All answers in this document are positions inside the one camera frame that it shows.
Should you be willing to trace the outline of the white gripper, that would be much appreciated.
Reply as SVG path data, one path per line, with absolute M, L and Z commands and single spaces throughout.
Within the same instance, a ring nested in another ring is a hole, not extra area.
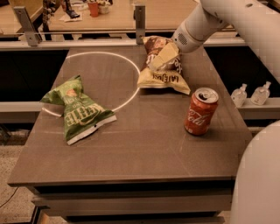
M 206 11 L 193 11 L 178 29 L 172 39 L 159 54 L 148 64 L 151 70 L 159 70 L 171 60 L 174 60 L 179 51 L 190 53 L 201 47 L 216 31 L 216 17 Z

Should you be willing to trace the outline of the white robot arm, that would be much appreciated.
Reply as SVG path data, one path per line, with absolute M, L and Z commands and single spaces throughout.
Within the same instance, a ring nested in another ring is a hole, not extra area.
M 199 0 L 172 35 L 182 53 L 232 25 L 280 81 L 280 14 L 257 0 Z M 244 151 L 234 184 L 230 224 L 280 224 L 280 122 L 261 130 Z

